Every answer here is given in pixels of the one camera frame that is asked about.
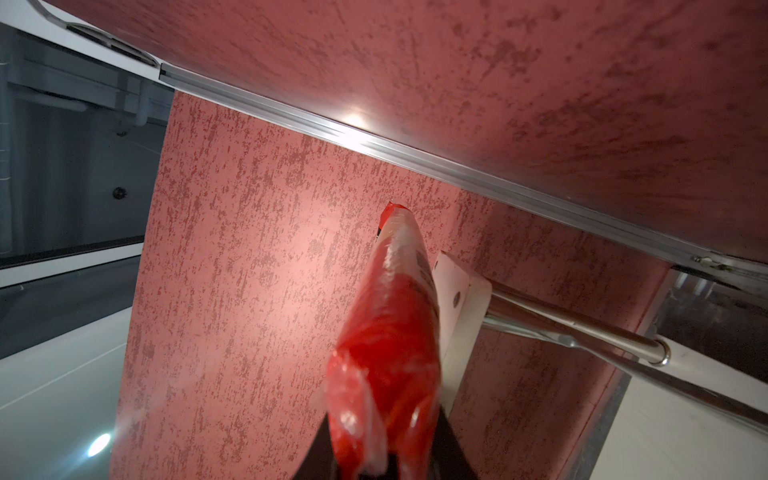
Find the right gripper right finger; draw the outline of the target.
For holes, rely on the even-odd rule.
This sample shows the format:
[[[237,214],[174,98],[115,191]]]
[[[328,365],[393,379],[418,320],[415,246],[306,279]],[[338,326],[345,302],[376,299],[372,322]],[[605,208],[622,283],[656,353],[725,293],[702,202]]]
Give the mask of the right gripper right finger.
[[[467,460],[458,439],[440,408],[434,432],[431,452],[429,479],[477,480],[478,476]]]

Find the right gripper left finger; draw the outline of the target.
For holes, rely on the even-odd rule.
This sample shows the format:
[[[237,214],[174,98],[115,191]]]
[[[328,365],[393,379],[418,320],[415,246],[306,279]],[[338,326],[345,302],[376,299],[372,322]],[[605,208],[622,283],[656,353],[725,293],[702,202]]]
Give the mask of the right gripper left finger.
[[[339,470],[336,462],[328,416],[325,416],[304,456],[293,480],[338,480]]]

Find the red spaghetti bag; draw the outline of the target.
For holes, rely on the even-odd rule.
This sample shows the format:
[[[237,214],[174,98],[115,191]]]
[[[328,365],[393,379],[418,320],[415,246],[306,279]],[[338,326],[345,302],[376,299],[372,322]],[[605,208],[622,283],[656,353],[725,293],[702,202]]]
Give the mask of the red spaghetti bag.
[[[327,364],[325,402],[339,475],[424,479],[439,417],[439,306],[413,213],[390,203],[361,288]]]

